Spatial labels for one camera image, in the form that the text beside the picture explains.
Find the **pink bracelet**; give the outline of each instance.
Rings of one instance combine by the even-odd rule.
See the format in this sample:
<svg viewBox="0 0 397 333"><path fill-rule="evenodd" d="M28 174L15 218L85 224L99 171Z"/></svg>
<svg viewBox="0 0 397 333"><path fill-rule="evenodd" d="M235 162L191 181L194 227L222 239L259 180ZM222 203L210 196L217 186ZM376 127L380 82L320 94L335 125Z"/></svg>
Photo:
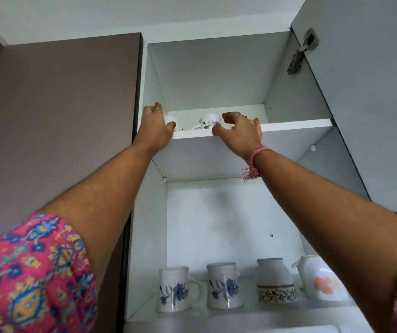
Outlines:
<svg viewBox="0 0 397 333"><path fill-rule="evenodd" d="M272 149L270 149L269 147L260 147L260 148L257 148L255 151L253 151L253 153L251 154L250 161L248 162L248 167L243 169L244 173L241 176L241 178L243 180L245 180L245 182L248 180L253 180L260 176L258 174L258 169L253 164L253 161L254 161L254 157L257 155L257 153L262 152L264 150L272 151Z"/></svg>

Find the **white shelf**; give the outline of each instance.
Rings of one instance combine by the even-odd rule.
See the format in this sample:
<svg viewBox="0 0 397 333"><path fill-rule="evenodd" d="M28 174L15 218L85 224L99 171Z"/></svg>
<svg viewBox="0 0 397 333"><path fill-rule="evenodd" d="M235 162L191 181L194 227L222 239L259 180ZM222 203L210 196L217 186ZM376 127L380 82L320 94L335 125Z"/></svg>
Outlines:
<svg viewBox="0 0 397 333"><path fill-rule="evenodd" d="M333 126L330 119L262 124L265 146L297 161ZM246 163L210 129L174 132L173 140L153 159L168 182L238 178Z"/></svg>
<svg viewBox="0 0 397 333"><path fill-rule="evenodd" d="M281 312L281 311L305 311L324 308L338 307L356 307L355 302L350 299L345 302L318 301L306 298L299 289L300 279L298 275L293 275L296 282L297 302L292 304L263 304L258 301L257 287L255 281L249 278L241 278L239 280L240 294L243 299L243 305L233 309L210 309L206 306L206 295L208 283L201 283L203 297L201 301L195 303L191 308L177 313L158 313L156 311L158 295L154 295L151 299L137 311L129 321L154 321L162 319L185 319L193 317L215 317L222 315L246 314L246 313L262 313L262 312ZM190 296L195 298L198 294L196 286L190 288Z"/></svg>

